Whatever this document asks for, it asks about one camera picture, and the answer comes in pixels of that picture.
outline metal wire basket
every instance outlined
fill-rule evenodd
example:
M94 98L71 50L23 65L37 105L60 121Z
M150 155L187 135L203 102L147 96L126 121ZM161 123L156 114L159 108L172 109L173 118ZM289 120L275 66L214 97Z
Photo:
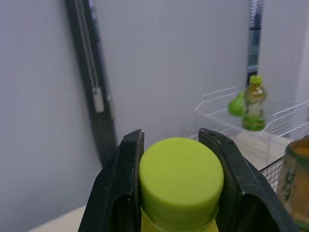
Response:
M242 155L266 177L277 191L282 157L286 146L309 131L309 101L295 103L267 99L264 105L266 126L262 131L242 127L241 117L228 111L228 104L237 96L237 88L221 89L202 96L195 109L196 126L185 137L197 139L197 128L220 132L235 142Z

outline green bottle cap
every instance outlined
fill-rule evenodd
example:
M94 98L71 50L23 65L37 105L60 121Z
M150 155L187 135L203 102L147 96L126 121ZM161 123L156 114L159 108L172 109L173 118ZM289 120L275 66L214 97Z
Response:
M170 138L152 145L140 160L141 206L164 228L201 228L213 222L224 173L203 144Z
M251 76L250 77L250 84L261 84L263 82L263 76L257 75L257 76Z

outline green tea bottle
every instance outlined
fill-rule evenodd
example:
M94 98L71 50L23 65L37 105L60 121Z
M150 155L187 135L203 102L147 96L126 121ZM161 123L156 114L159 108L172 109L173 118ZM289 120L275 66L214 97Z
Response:
M263 102L267 92L262 84L262 75L251 76L250 85L246 88L244 99L244 116L242 126L250 131L259 131L265 127Z

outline white wall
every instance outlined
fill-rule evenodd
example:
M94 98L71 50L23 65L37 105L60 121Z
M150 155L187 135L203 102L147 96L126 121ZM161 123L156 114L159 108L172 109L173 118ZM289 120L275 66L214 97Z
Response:
M309 1L264 1L259 73L269 95L309 100Z
M247 0L95 0L118 140L193 127L200 96L245 87Z
M86 204L100 171L61 0L0 7L0 231Z

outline shelf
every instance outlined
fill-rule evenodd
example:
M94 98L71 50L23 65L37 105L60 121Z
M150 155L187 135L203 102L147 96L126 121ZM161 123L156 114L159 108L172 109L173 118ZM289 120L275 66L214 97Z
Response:
M203 95L195 109L200 118L185 137L197 140L198 127L228 136L276 191L286 146L309 132L309 101L296 103L267 99L263 106L266 126L261 131L249 131L242 127L241 117L228 111L229 103L237 94L236 87L229 87Z

